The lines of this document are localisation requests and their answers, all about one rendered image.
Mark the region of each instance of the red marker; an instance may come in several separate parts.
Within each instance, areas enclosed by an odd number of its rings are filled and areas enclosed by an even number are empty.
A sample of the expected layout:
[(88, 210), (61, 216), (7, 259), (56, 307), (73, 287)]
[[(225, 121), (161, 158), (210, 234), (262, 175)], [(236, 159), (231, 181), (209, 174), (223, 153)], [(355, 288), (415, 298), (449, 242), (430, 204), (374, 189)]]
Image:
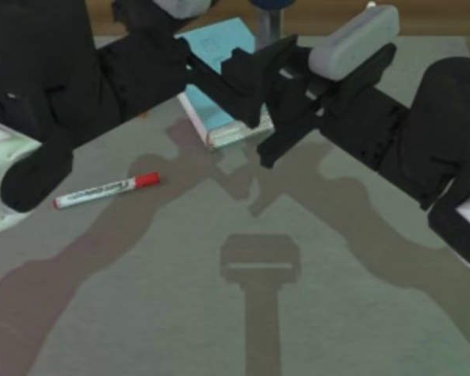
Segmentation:
[(122, 180), (121, 182), (110, 183), (105, 186), (89, 188), (80, 192), (71, 193), (66, 196), (58, 197), (54, 200), (56, 209), (65, 209), (72, 206), (84, 204), (85, 202), (100, 200), (106, 197), (116, 196), (121, 193), (140, 190), (147, 186), (154, 186), (160, 183), (158, 172), (138, 176), (136, 178)]

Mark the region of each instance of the wooden panel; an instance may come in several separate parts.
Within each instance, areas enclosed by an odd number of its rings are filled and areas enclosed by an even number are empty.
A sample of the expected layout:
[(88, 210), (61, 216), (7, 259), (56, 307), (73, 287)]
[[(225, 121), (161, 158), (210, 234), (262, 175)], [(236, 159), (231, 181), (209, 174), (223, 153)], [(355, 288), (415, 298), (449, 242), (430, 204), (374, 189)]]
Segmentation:
[[(111, 19), (111, 0), (88, 0), (96, 34), (120, 34)], [(470, 0), (392, 0), (401, 14), (403, 34), (470, 35)], [(296, 0), (286, 13), (287, 34), (329, 34), (367, 4), (367, 0)], [(190, 25), (197, 27), (240, 16), (253, 28), (255, 10), (248, 0), (221, 0), (207, 15)]]

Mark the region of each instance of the tabletop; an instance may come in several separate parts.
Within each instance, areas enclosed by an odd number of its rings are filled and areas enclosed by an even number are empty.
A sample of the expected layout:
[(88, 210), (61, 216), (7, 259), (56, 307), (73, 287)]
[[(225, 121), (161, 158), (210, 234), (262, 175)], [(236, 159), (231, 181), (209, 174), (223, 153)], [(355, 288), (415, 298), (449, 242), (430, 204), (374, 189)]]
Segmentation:
[[(406, 105), (429, 64), (470, 53), (396, 44), (380, 87)], [(257, 142), (209, 152), (171, 99), (78, 150), (0, 233), (0, 376), (470, 376), (470, 271), (418, 205), (318, 133), (272, 171)]]

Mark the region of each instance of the book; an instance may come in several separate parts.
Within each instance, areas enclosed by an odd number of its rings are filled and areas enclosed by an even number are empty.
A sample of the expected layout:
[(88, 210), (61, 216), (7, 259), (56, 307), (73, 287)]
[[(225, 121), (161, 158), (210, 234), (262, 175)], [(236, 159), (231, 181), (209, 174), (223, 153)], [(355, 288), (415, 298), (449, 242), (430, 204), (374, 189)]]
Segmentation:
[[(179, 34), (185, 38), (192, 51), (214, 71), (221, 73), (221, 64), (232, 56), (234, 49), (255, 51), (255, 37), (240, 18), (233, 18), (207, 27)], [(179, 95), (193, 126), (207, 148), (216, 150), (252, 136), (273, 130), (272, 120), (262, 110), (260, 126), (250, 129), (222, 110), (196, 86), (188, 85)]]

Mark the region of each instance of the light blue book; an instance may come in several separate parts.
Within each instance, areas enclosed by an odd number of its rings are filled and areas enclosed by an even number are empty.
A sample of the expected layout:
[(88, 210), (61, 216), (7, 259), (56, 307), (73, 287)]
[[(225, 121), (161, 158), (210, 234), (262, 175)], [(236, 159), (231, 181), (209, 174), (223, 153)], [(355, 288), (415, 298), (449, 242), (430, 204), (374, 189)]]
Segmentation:
[[(221, 63), (232, 56), (234, 49), (240, 48), (246, 52), (255, 50), (255, 37), (240, 18), (188, 31), (179, 34), (178, 38), (185, 38), (193, 52), (218, 73), (221, 73)], [(186, 91), (179, 95), (179, 101), (202, 141), (210, 149), (218, 149), (273, 130), (272, 121), (266, 111), (262, 112), (260, 126), (250, 129), (229, 116), (193, 85), (189, 85)]]

